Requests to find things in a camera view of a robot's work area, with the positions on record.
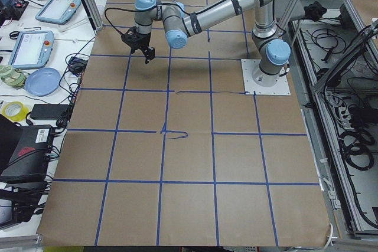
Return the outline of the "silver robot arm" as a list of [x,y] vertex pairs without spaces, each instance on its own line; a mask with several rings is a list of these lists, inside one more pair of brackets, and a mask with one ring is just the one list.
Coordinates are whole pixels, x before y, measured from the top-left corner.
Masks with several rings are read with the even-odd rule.
[[135,0],[135,25],[122,34],[121,39],[133,53],[141,50],[148,63],[155,57],[155,50],[149,44],[154,21],[163,23],[168,45],[173,49],[180,49],[186,46],[189,37],[250,9],[255,11],[252,39],[262,57],[259,68],[263,73],[275,76],[280,72],[282,63],[274,61],[267,54],[273,42],[280,42],[274,0],[219,0],[188,15],[173,1]]

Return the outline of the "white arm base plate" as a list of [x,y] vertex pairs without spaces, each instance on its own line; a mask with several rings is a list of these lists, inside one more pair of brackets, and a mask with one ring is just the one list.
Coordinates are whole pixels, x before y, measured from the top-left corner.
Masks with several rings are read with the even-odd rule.
[[267,75],[260,70],[260,60],[241,59],[243,85],[248,95],[290,96],[285,67],[279,74]]

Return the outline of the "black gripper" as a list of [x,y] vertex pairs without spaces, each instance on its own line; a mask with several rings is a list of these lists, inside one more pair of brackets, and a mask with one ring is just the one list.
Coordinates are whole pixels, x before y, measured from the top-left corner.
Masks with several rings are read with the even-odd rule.
[[155,48],[149,46],[151,34],[141,34],[137,27],[133,26],[121,35],[121,40],[130,47],[131,54],[141,50],[145,57],[145,64],[155,58]]

